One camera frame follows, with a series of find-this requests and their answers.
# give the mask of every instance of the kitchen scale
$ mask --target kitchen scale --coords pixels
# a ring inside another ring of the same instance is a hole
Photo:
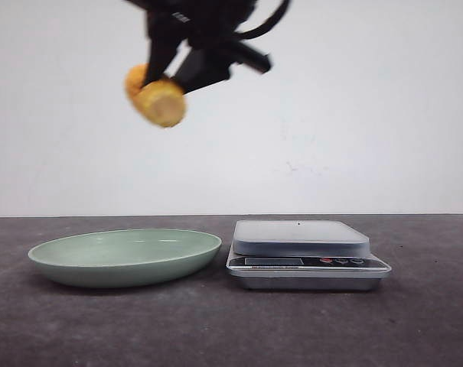
[[[244,288],[369,291],[391,267],[369,238],[330,220],[236,223],[228,272]]]

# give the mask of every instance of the light green plate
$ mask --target light green plate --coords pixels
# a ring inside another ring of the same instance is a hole
[[[170,281],[207,265],[221,240],[180,229],[127,229],[55,239],[29,251],[52,281],[77,287],[132,287]]]

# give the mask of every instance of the scale platform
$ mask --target scale platform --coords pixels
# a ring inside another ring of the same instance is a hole
[[[327,220],[236,223],[228,272],[244,288],[370,291],[391,267],[369,238]]]

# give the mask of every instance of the white wall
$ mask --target white wall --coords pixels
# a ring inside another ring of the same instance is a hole
[[[144,25],[0,0],[0,216],[463,213],[463,0],[294,0],[253,42],[273,70],[235,67],[168,130],[122,89]]]

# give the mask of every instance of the gray table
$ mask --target gray table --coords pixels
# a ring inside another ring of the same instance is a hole
[[[246,291],[227,276],[234,223],[256,216],[0,219],[0,367],[463,366],[463,215],[338,219],[393,267],[371,293]],[[49,239],[165,227],[223,239],[212,265],[148,287],[84,290],[27,259]]]

